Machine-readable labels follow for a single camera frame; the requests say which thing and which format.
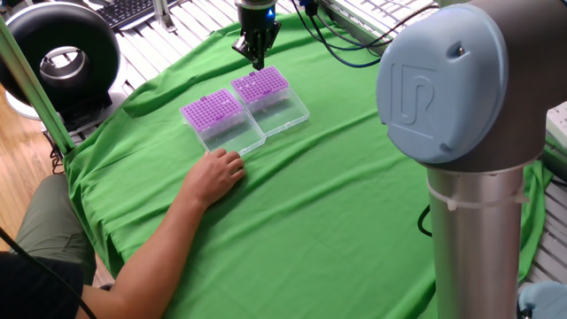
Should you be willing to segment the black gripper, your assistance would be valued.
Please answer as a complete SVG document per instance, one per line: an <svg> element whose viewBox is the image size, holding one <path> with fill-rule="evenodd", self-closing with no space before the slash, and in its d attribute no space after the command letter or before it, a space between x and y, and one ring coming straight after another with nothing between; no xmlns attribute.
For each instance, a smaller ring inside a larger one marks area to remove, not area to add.
<svg viewBox="0 0 567 319"><path fill-rule="evenodd" d="M265 58L280 31L275 3L238 3L238 19L242 35L232 50L246 58L255 70L265 67Z"/></svg>

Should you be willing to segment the person's bare hand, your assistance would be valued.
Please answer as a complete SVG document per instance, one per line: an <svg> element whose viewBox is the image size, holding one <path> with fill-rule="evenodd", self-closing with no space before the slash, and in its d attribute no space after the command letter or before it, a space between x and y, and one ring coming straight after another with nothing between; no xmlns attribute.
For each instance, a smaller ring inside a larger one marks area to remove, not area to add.
<svg viewBox="0 0 567 319"><path fill-rule="evenodd" d="M178 198L184 205L208 208L245 176L245 162L237 152L206 152L183 180Z"/></svg>

